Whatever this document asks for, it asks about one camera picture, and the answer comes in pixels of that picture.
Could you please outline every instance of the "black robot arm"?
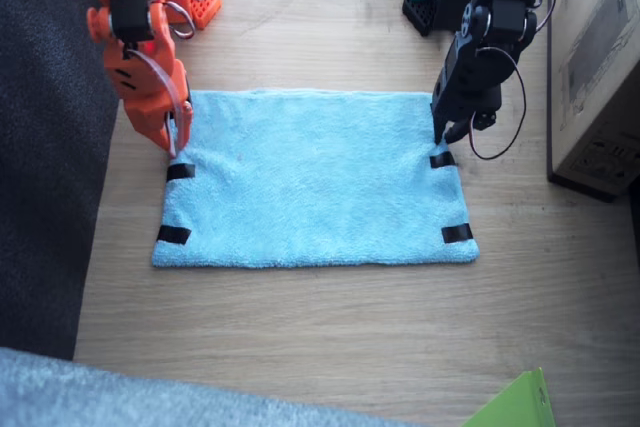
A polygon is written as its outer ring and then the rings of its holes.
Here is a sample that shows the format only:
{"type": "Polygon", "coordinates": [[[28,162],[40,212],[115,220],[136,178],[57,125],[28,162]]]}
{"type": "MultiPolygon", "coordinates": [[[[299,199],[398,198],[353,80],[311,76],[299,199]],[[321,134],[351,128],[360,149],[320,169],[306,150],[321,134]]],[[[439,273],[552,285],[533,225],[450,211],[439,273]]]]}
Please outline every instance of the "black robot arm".
{"type": "Polygon", "coordinates": [[[422,35],[433,29],[457,30],[433,90],[436,143],[447,122],[454,122],[445,135],[448,143],[467,135],[472,118],[478,130],[495,123],[502,104],[500,84],[513,74],[536,34],[535,2],[405,0],[403,11],[422,35]]]}

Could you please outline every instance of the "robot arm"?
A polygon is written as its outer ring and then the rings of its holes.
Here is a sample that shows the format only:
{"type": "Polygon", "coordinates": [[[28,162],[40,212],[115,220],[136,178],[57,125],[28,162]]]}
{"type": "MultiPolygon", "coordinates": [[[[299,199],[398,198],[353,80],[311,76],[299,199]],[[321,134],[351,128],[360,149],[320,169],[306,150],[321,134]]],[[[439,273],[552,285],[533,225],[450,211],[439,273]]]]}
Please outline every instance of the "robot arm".
{"type": "Polygon", "coordinates": [[[169,23],[203,29],[221,0],[100,0],[87,12],[91,38],[105,42],[104,65],[136,131],[175,156],[189,140],[193,109],[169,23]],[[174,140],[169,119],[176,123],[174,140]]]}
{"type": "Polygon", "coordinates": [[[536,34],[535,2],[405,0],[403,11],[422,35],[432,29],[457,30],[433,90],[436,143],[443,135],[448,143],[462,139],[471,124],[483,130],[495,123],[502,103],[500,84],[536,34]],[[448,122],[454,125],[444,134],[448,122]]]}

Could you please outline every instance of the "microfiber cloth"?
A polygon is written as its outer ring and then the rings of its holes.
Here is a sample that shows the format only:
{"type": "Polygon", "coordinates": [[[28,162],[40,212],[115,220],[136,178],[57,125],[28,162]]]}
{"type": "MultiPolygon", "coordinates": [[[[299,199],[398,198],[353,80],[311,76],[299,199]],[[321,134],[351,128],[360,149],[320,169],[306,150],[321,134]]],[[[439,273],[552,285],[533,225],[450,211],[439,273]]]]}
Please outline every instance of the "microfiber cloth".
{"type": "Polygon", "coordinates": [[[192,92],[156,267],[469,262],[458,170],[431,96],[192,92]]]}
{"type": "Polygon", "coordinates": [[[0,372],[3,427],[411,427],[204,385],[126,377],[1,347],[0,372]]]}

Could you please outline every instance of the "wooden table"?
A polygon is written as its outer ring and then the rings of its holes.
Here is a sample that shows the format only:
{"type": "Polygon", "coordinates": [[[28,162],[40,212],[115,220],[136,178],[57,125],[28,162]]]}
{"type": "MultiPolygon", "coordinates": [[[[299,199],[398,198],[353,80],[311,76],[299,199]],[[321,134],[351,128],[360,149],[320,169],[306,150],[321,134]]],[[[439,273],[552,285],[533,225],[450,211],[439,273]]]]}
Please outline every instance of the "wooden table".
{"type": "MultiPolygon", "coordinates": [[[[449,46],[421,38],[402,0],[224,2],[179,44],[193,89],[430,90],[449,46]]],[[[539,35],[521,59],[529,113],[513,150],[482,162],[452,146],[481,250],[470,265],[153,269],[167,158],[121,112],[76,360],[434,426],[541,366],[559,426],[637,425],[629,205],[547,183],[545,52],[539,35]]],[[[520,116],[517,80],[504,93],[484,152],[520,116]]]]}

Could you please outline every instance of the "black tape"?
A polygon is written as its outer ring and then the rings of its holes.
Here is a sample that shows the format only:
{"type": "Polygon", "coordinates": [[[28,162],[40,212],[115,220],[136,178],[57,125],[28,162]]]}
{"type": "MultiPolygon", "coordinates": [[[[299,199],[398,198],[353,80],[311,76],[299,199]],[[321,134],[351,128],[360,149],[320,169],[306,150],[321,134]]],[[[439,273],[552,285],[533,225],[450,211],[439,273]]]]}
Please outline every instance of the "black tape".
{"type": "Polygon", "coordinates": [[[190,179],[196,176],[196,166],[193,164],[173,164],[167,169],[167,182],[176,179],[190,179]]]}
{"type": "Polygon", "coordinates": [[[429,157],[429,159],[431,160],[432,169],[439,169],[447,165],[456,165],[456,161],[449,151],[443,152],[440,155],[434,155],[433,157],[429,157]]]}
{"type": "Polygon", "coordinates": [[[454,242],[473,239],[473,234],[469,224],[460,224],[454,227],[443,227],[442,238],[445,244],[453,244],[454,242]]]}
{"type": "Polygon", "coordinates": [[[169,242],[171,244],[184,245],[189,240],[191,231],[184,227],[171,227],[170,225],[161,225],[158,232],[158,240],[169,242]]]}

